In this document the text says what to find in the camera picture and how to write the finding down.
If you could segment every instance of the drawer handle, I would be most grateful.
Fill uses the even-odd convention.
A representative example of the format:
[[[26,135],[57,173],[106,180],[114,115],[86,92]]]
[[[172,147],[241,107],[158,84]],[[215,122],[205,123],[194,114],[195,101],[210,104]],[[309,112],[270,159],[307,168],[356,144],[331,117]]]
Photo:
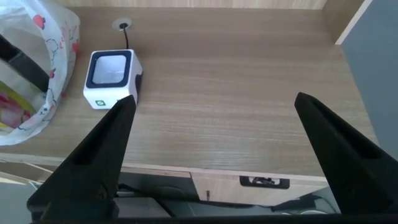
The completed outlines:
[[[255,177],[250,181],[249,177],[239,176],[239,181],[243,187],[262,187],[270,189],[289,189],[290,180],[289,179],[272,179],[266,177]]]

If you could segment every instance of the desk surface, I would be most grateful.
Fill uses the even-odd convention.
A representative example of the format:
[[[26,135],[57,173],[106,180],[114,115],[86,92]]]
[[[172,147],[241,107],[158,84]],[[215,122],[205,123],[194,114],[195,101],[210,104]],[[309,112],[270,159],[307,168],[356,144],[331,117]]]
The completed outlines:
[[[320,11],[73,10],[81,52],[66,97],[47,128],[0,147],[0,159],[60,162],[104,116],[82,92],[90,53],[125,46],[111,28],[118,17],[133,18],[130,45],[144,68],[124,166],[323,177],[294,108],[300,91],[376,139]]]

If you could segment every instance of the plastic bag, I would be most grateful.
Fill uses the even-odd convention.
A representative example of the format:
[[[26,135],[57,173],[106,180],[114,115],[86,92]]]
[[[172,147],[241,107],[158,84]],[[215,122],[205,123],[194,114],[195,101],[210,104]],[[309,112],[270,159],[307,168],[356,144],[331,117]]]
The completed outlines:
[[[0,21],[0,34],[50,77],[42,92],[0,60],[0,81],[36,111],[11,132],[0,131],[0,145],[12,145],[40,133],[52,119],[75,66],[80,20],[53,1],[0,0]]]

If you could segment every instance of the white cube device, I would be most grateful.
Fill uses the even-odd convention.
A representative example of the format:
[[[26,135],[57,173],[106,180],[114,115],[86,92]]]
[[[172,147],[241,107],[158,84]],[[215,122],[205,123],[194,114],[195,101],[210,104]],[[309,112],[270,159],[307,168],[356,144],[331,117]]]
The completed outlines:
[[[133,50],[100,50],[91,54],[83,94],[94,109],[111,109],[132,95],[138,101],[142,67]]]

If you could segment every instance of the wooden panel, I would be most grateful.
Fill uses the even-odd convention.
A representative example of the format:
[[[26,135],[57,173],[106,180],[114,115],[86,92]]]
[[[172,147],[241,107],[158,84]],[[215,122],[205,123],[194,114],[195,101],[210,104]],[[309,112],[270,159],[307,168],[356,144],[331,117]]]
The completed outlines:
[[[246,9],[322,9],[326,0],[56,0],[67,7],[205,7]]]
[[[177,172],[171,170],[155,170],[155,169],[140,169],[140,168],[130,168],[122,167],[121,172],[130,172],[135,174],[149,174],[149,175],[162,175],[170,177],[187,177],[190,178],[191,175],[188,172]]]
[[[199,199],[211,202],[273,206],[328,186],[327,182],[290,180],[289,189],[243,187],[239,176],[192,173]]]
[[[46,166],[46,165],[37,165],[37,164],[28,164],[35,168],[41,169],[49,174],[52,174],[57,166]],[[141,169],[141,168],[131,168],[131,167],[122,167],[121,172],[130,172],[135,174],[149,174],[149,175],[164,175],[171,177],[188,177],[191,175],[189,172],[177,172],[171,170],[156,170],[156,169]]]
[[[0,172],[31,181],[44,181],[50,176],[48,172],[18,162],[0,162]]]
[[[321,11],[73,10],[81,49],[65,98],[48,127],[0,147],[0,159],[59,164],[106,114],[82,91],[92,51],[125,46],[123,33],[111,28],[118,17],[134,19],[127,33],[144,68],[124,167],[324,179],[294,108],[300,91],[376,140]]]
[[[328,0],[322,9],[326,26],[336,44],[342,44],[372,0]]]

